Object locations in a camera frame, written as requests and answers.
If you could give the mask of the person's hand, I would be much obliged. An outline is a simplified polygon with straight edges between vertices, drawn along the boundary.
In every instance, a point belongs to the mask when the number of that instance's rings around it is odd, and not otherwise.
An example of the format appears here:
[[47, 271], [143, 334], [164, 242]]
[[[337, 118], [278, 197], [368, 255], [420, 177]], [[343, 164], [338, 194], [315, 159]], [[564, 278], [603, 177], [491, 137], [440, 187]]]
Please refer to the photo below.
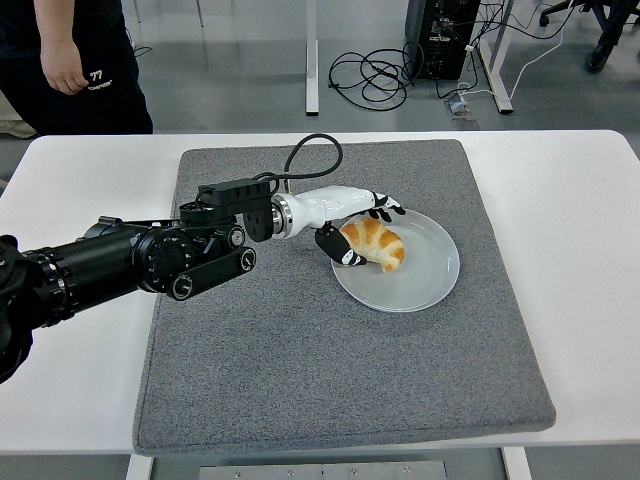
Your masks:
[[77, 51], [45, 52], [41, 65], [49, 86], [60, 93], [75, 95], [89, 84]]

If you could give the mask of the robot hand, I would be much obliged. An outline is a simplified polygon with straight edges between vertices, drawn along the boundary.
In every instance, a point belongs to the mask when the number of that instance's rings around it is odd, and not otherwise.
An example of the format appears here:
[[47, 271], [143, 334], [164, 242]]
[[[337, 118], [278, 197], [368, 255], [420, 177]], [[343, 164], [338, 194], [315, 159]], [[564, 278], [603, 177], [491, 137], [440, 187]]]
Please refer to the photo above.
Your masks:
[[282, 230], [279, 238], [298, 235], [304, 228], [316, 229], [317, 245], [335, 262], [345, 266], [364, 265], [367, 258], [356, 253], [342, 233], [331, 225], [333, 220], [344, 219], [368, 212], [373, 218], [391, 221], [393, 210], [404, 215], [405, 210], [393, 198], [365, 189], [330, 186], [296, 196], [280, 196]]

